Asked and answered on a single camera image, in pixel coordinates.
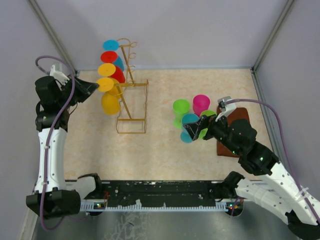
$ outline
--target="cup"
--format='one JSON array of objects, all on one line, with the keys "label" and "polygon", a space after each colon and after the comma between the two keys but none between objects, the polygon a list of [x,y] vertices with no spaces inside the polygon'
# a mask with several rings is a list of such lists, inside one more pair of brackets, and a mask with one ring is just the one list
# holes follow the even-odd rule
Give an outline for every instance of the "cup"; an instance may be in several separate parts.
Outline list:
[{"label": "cup", "polygon": [[[209,117],[211,115],[217,115],[217,113],[211,110],[205,110],[200,114],[200,116],[202,115],[206,115]],[[208,131],[208,128],[202,129],[199,133],[199,139],[203,139],[204,136],[207,134],[207,131]]]},{"label": "cup", "polygon": [[115,65],[114,65],[114,67],[115,67],[114,73],[110,76],[110,78],[113,78],[113,79],[117,80],[119,83],[124,84],[126,82],[126,78],[125,78],[124,73],[122,72],[120,67],[115,66]]},{"label": "cup", "polygon": [[203,111],[208,110],[209,106],[210,98],[206,95],[200,94],[193,98],[192,109],[197,116],[200,116]]},{"label": "cup", "polygon": [[178,99],[173,103],[173,113],[175,119],[173,121],[173,125],[177,129],[182,128],[182,118],[186,115],[190,110],[190,103],[185,99]]},{"label": "cup", "polygon": [[125,70],[124,63],[122,62],[122,59],[120,58],[120,56],[118,56],[118,57],[116,58],[116,60],[113,62],[113,64],[114,64],[115,66],[119,67],[122,72]]},{"label": "cup", "polygon": [[108,115],[114,115],[121,109],[118,99],[108,92],[102,95],[101,105],[104,113]]},{"label": "cup", "polygon": [[98,68],[98,74],[103,77],[109,77],[116,72],[117,67],[112,63],[104,63]]},{"label": "cup", "polygon": [[118,58],[118,54],[115,51],[105,51],[100,56],[101,61],[106,64],[113,63],[114,61],[117,60],[117,58]]},{"label": "cup", "polygon": [[188,113],[183,116],[181,123],[182,123],[182,132],[189,135],[188,131],[183,127],[184,124],[195,123],[199,120],[199,117],[194,113]]},{"label": "cup", "polygon": [[102,77],[98,79],[95,83],[99,84],[99,87],[97,88],[99,92],[108,92],[115,85],[113,79],[110,77]]},{"label": "cup", "polygon": [[116,84],[119,84],[118,80],[114,79],[114,78],[111,78],[113,80],[113,83],[114,83],[114,86],[113,88],[108,91],[108,93],[112,96],[115,96],[118,100],[121,99],[121,96],[120,94],[122,94],[124,91],[122,90],[122,87],[119,85],[119,89],[120,89],[120,92],[116,86]]},{"label": "cup", "polygon": [[105,51],[116,51],[119,48],[119,43],[114,39],[110,39],[105,41],[102,47]]},{"label": "cup", "polygon": [[186,143],[186,144],[190,144],[192,143],[192,139],[190,137],[190,135],[188,133],[182,132],[180,134],[180,139],[182,142]]}]

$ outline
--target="brown pad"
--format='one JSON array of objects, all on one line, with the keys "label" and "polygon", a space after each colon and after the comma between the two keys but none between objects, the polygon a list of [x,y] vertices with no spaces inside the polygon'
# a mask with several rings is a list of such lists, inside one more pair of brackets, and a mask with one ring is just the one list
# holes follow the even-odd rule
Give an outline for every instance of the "brown pad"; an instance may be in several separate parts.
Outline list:
[{"label": "brown pad", "polygon": [[[216,113],[219,114],[221,113],[221,110],[219,108],[219,106],[216,109]],[[230,126],[230,124],[237,119],[246,119],[249,123],[249,114],[248,111],[245,107],[237,107],[228,117],[227,117],[227,121],[228,121],[228,125]],[[220,142],[216,141],[216,154],[218,156],[226,156],[226,157],[233,157],[233,158],[238,158],[238,155],[233,154],[228,148],[226,148],[225,146],[223,146]]]}]

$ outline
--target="wire stand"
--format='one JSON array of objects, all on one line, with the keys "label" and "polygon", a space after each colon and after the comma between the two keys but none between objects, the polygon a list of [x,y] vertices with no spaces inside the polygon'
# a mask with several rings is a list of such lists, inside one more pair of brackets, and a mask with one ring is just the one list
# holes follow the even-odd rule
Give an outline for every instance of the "wire stand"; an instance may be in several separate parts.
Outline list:
[{"label": "wire stand", "polygon": [[[130,59],[134,59],[136,57],[136,53],[135,52],[131,52],[131,48],[135,48],[137,46],[137,42],[131,42],[129,39],[127,38],[120,38],[117,41],[128,41],[128,44],[124,44],[124,45],[119,45],[119,47],[121,48],[122,54],[123,54],[123,58],[126,64],[126,80],[128,81],[128,77],[130,78],[130,82],[125,82],[125,83],[117,83],[115,84],[120,97],[121,97],[121,102],[125,111],[128,115],[128,118],[122,118],[122,111],[120,111],[119,116],[117,117],[116,120],[116,132],[118,134],[145,134],[147,132],[147,100],[148,100],[148,84],[149,81],[148,79],[145,80],[145,82],[143,83],[136,83],[133,77],[133,72],[134,70],[132,70],[132,68],[135,68],[134,65],[130,65]],[[137,87],[144,87],[145,88],[145,102],[144,102],[144,117],[143,118],[133,118],[128,105],[126,103],[125,97],[124,97],[124,93],[126,91],[127,88],[137,88]],[[119,130],[119,122],[142,122],[142,131],[133,131],[133,132],[129,132],[129,131],[120,131]]]}]

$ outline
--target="white wall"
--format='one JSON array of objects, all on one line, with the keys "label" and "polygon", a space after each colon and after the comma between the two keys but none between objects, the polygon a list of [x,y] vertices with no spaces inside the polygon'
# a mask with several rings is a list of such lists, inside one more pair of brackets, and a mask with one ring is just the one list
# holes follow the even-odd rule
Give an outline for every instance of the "white wall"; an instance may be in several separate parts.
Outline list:
[{"label": "white wall", "polygon": [[286,0],[38,0],[75,67],[108,39],[137,41],[142,68],[252,67]]},{"label": "white wall", "polygon": [[320,199],[320,1],[297,0],[258,70],[301,184]]},{"label": "white wall", "polygon": [[[35,66],[53,45],[25,0],[0,1],[0,239],[18,238],[39,169]],[[50,61],[43,61],[50,67]]]}]

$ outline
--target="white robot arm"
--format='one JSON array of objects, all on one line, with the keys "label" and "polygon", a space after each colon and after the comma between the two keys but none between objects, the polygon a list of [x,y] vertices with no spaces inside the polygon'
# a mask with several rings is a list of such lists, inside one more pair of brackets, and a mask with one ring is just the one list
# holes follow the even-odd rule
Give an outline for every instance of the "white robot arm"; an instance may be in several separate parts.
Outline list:
[{"label": "white robot arm", "polygon": [[235,178],[231,181],[231,188],[239,197],[249,199],[275,214],[298,237],[304,240],[319,239],[320,202],[311,196],[307,189],[301,187],[302,191],[299,190],[278,157],[256,141],[257,131],[245,119],[235,120],[228,126],[227,116],[236,109],[235,100],[224,97],[218,100],[218,104],[221,109],[219,115],[204,115],[195,123],[183,125],[192,140],[195,141],[200,131],[207,128],[204,140],[217,139],[231,152],[240,156],[238,162],[246,172],[260,177],[274,189],[274,192],[268,191],[251,184],[251,181],[241,174],[232,172],[229,176]]},{"label": "white robot arm", "polygon": [[[26,205],[38,216],[40,216],[40,209],[43,208],[45,219],[77,214],[80,211],[81,200],[89,193],[99,191],[101,186],[100,178],[96,173],[80,176],[69,187],[65,182],[63,159],[70,117],[68,109],[84,102],[99,86],[78,78],[75,78],[74,84],[72,99],[58,118],[47,143],[54,119],[70,97],[72,83],[70,78],[61,72],[59,63],[51,67],[49,76],[44,76],[35,82],[35,90],[40,98],[36,106],[35,120],[40,144],[39,174],[34,194],[26,197]],[[41,205],[42,195],[44,195],[44,203]]]}]

